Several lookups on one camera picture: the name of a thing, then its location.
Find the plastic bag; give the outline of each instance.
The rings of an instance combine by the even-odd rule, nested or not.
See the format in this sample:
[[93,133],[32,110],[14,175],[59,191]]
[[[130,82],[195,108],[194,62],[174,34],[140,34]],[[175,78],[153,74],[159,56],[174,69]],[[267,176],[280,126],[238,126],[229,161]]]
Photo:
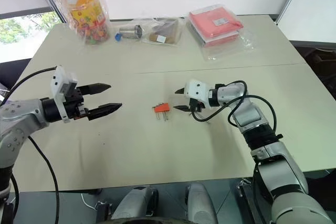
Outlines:
[[115,39],[140,40],[144,43],[177,45],[184,21],[180,18],[134,19],[116,27]]
[[69,27],[86,44],[97,44],[109,38],[109,15],[104,0],[54,1]]
[[212,5],[189,13],[187,26],[206,60],[255,47],[253,34],[223,5]]

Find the candy container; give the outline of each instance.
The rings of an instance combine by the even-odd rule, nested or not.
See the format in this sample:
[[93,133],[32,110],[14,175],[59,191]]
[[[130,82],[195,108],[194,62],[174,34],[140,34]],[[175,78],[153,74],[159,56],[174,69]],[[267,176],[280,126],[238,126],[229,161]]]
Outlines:
[[86,44],[98,44],[109,38],[109,15],[102,0],[55,0],[70,28]]

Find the tree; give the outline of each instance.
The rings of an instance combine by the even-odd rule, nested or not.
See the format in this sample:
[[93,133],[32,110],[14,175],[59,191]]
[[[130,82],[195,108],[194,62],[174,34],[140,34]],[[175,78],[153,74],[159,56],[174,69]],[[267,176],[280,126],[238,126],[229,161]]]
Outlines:
[[15,19],[0,20],[0,42],[10,44],[18,42],[22,38],[27,38],[28,33],[22,28]]
[[27,15],[26,18],[34,23],[35,29],[46,32],[50,31],[54,24],[60,23],[55,12]]

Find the gray robot arm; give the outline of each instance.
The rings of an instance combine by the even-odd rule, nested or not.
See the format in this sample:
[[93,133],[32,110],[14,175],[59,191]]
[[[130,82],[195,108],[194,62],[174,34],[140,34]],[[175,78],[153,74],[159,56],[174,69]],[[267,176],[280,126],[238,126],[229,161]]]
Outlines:
[[10,191],[10,177],[19,151],[32,133],[51,122],[87,117],[93,120],[117,110],[121,103],[109,103],[96,109],[84,107],[83,95],[100,93],[111,86],[102,83],[77,87],[77,80],[68,77],[61,66],[51,80],[53,98],[7,102],[0,106],[0,222]]
[[[241,83],[217,84],[213,89],[207,84],[191,80],[183,93],[190,98],[193,113],[214,106],[225,106],[231,100],[241,97],[245,87]],[[240,100],[229,105],[234,109]],[[251,149],[259,174],[259,184],[266,186],[273,200],[272,221],[282,223],[333,223],[327,213],[308,195],[306,178],[283,142],[282,135],[275,135],[260,108],[249,98],[244,98],[234,111],[233,118]]]

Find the cable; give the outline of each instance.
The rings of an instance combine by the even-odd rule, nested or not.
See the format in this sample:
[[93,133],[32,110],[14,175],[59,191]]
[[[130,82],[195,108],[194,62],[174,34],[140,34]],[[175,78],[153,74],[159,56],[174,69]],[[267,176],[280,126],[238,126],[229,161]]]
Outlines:
[[55,216],[55,224],[58,223],[58,219],[59,219],[59,191],[58,191],[58,184],[57,184],[57,179],[56,179],[56,175],[54,173],[54,170],[49,162],[49,160],[47,159],[47,157],[44,155],[44,153],[41,151],[41,149],[38,147],[38,145],[36,144],[36,142],[34,141],[34,139],[29,136],[28,137],[29,140],[31,141],[31,143],[35,146],[36,150],[39,152],[39,154],[42,156],[42,158],[44,159],[44,161],[47,163],[47,166],[50,170],[50,173],[53,177],[53,181],[55,184],[55,194],[56,194],[56,216]]
[[315,48],[316,50],[322,51],[322,52],[334,52],[335,50],[327,50],[327,49],[321,49],[321,48]]
[[260,206],[258,203],[258,199],[257,199],[257,194],[256,194],[256,178],[255,178],[255,173],[256,170],[258,169],[258,163],[256,163],[255,167],[254,167],[254,172],[253,172],[253,177],[252,177],[252,190],[253,190],[253,201],[254,201],[254,205],[256,206],[256,209],[258,211],[258,214],[260,216],[260,219],[262,221],[262,224],[266,224],[266,220],[263,216],[263,213],[260,210]]
[[[46,68],[46,69],[42,69],[42,70],[39,70],[39,71],[36,71],[34,73],[31,73],[30,75],[26,76],[25,78],[23,78],[21,81],[19,81],[16,85],[14,85],[10,91],[8,91],[8,93],[5,95],[5,98],[4,100],[0,103],[0,106],[4,105],[7,100],[9,99],[9,97],[13,94],[13,92],[22,84],[24,83],[26,80],[30,79],[31,77],[34,77],[40,73],[43,73],[43,72],[47,72],[47,71],[53,71],[55,70],[56,67],[52,67],[52,68]],[[16,213],[17,213],[17,209],[18,209],[18,206],[19,206],[19,189],[18,189],[18,186],[17,186],[17,182],[16,182],[16,179],[14,177],[14,175],[12,174],[11,175],[11,181],[12,181],[12,184],[13,184],[13,187],[14,187],[14,191],[15,191],[15,205],[14,205],[14,218],[16,216]],[[57,193],[57,196],[56,196],[56,205],[58,205],[58,210],[57,210],[57,207],[56,207],[56,212],[59,213],[59,197],[58,197],[58,193]]]
[[86,203],[86,201],[84,200],[83,194],[80,194],[80,196],[82,197],[82,201],[83,201],[84,205],[86,205],[88,208],[93,209],[94,211],[96,210],[93,206],[90,206],[89,204]]
[[235,113],[235,111],[237,110],[237,108],[243,103],[245,97],[246,97],[246,94],[247,94],[247,84],[245,81],[234,81],[234,82],[231,82],[230,84],[233,84],[233,83],[242,83],[244,85],[244,93],[243,95],[241,96],[241,99],[240,101],[238,102],[238,104],[234,107],[233,110],[231,110],[230,114],[227,116],[227,120],[229,122],[229,124],[231,124],[232,126],[234,127],[238,127],[237,124],[233,123],[231,121],[231,116],[233,115],[233,113]]
[[2,103],[0,104],[0,106],[4,105],[4,104],[7,102],[8,98],[12,95],[12,93],[13,93],[13,92],[14,92],[14,91],[15,91],[15,90],[16,90],[22,83],[24,83],[26,80],[28,80],[28,79],[30,79],[31,77],[36,76],[36,75],[38,75],[38,74],[40,74],[40,73],[47,72],[47,71],[53,71],[53,70],[55,70],[55,69],[56,69],[56,67],[42,69],[42,70],[36,71],[36,72],[34,72],[34,73],[32,73],[32,74],[26,76],[25,78],[23,78],[23,79],[22,79],[21,81],[19,81],[16,85],[14,85],[14,87],[12,87],[12,88],[10,89],[10,91],[6,94],[4,100],[3,100]]
[[19,208],[19,188],[17,187],[17,182],[13,174],[11,175],[11,181],[12,181],[14,192],[15,192],[15,205],[14,205],[14,211],[13,211],[13,218],[15,218],[17,209]]
[[[224,110],[225,108],[227,108],[228,106],[230,106],[232,103],[234,103],[235,101],[238,101],[239,99],[241,99],[241,97],[237,97],[235,99],[232,99],[231,101],[229,101],[228,103],[226,103],[224,106],[222,106],[220,109],[218,109],[217,111],[215,111],[213,114],[211,114],[210,116],[208,116],[207,118],[204,118],[204,119],[199,119],[196,115],[195,115],[195,112],[191,112],[193,118],[196,120],[196,121],[199,121],[199,122],[205,122],[205,121],[208,121],[210,120],[211,118],[213,118],[215,115],[217,115],[218,113],[220,113],[222,110]],[[259,100],[262,100],[263,102],[265,102],[271,112],[272,112],[272,115],[273,115],[273,130],[274,132],[276,131],[277,129],[277,116],[275,114],[275,111],[274,111],[274,108],[272,107],[272,105],[265,99],[265,98],[262,98],[258,95],[254,95],[254,94],[247,94],[244,98],[256,98],[256,99],[259,99]]]

